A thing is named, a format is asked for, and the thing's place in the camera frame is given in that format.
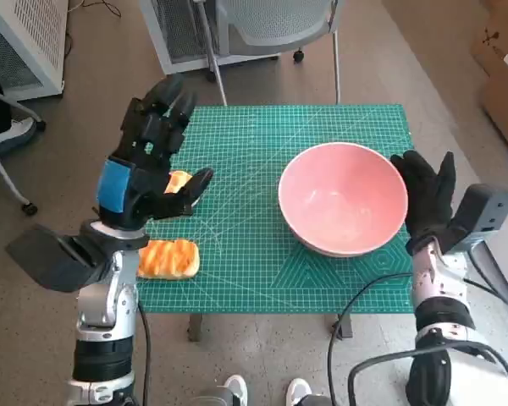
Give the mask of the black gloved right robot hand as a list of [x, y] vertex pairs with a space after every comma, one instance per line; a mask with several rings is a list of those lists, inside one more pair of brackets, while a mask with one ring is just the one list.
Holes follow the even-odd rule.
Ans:
[[409, 150], [402, 156], [393, 155], [390, 162], [403, 178], [408, 210], [406, 230], [410, 236], [409, 250], [414, 250], [428, 236], [442, 232], [452, 217], [451, 201], [456, 187], [454, 154], [447, 151], [439, 170], [417, 151]]

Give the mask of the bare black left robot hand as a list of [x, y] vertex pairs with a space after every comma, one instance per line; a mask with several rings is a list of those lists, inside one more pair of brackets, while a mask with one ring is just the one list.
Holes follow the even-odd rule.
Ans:
[[183, 93], [183, 80], [171, 75], [143, 98], [132, 98], [118, 147], [105, 161], [97, 188], [100, 220], [111, 228], [135, 231], [150, 219], [193, 214], [193, 204], [213, 178], [205, 167], [179, 191], [167, 192], [172, 155], [179, 152], [196, 106], [196, 95]]

